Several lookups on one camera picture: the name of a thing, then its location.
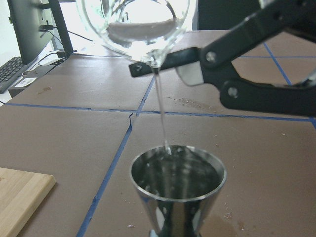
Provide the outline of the clear glass cup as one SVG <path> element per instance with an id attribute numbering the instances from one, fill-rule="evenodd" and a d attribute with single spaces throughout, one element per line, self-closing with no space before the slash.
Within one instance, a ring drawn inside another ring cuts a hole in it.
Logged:
<path id="1" fill-rule="evenodd" d="M 76 5 L 96 42 L 130 60 L 160 68 L 186 31 L 196 1 L 78 0 Z"/>

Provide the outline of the steel jigger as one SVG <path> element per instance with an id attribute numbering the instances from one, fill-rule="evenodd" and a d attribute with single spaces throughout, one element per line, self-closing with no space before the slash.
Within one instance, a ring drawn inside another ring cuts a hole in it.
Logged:
<path id="1" fill-rule="evenodd" d="M 207 151 L 173 145 L 138 155 L 130 178 L 152 224 L 151 237 L 199 237 L 227 169 Z"/>

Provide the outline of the black computer box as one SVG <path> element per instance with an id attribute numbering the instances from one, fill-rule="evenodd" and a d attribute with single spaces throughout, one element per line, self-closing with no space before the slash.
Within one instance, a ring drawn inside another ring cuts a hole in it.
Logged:
<path id="1" fill-rule="evenodd" d="M 8 92 L 10 96 L 13 98 L 19 93 L 21 93 L 24 89 L 30 86 L 35 80 L 45 76 L 47 73 L 52 71 L 57 65 L 44 65 L 38 66 L 33 70 L 25 71 L 21 77 L 18 78 L 17 82 L 15 82 L 9 89 Z"/>

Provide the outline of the black monitor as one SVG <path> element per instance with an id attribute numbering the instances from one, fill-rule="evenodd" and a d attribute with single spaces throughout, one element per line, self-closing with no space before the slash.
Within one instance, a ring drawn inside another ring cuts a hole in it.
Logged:
<path id="1" fill-rule="evenodd" d="M 58 0 L 9 0 L 10 21 L 13 24 L 22 64 L 34 61 L 58 31 L 68 58 L 72 43 Z"/>

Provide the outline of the black keyboard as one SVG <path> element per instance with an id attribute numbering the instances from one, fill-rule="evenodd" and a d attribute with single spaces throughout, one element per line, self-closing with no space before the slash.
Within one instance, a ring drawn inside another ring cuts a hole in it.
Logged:
<path id="1" fill-rule="evenodd" d="M 3 94 L 25 71 L 21 57 L 13 57 L 0 67 L 0 93 Z"/>

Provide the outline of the bamboo cutting board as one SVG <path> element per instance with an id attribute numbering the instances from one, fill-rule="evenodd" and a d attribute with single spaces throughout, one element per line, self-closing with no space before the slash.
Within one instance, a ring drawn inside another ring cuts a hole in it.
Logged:
<path id="1" fill-rule="evenodd" d="M 54 176 L 0 169 L 0 235 L 16 237 L 55 185 Z"/>

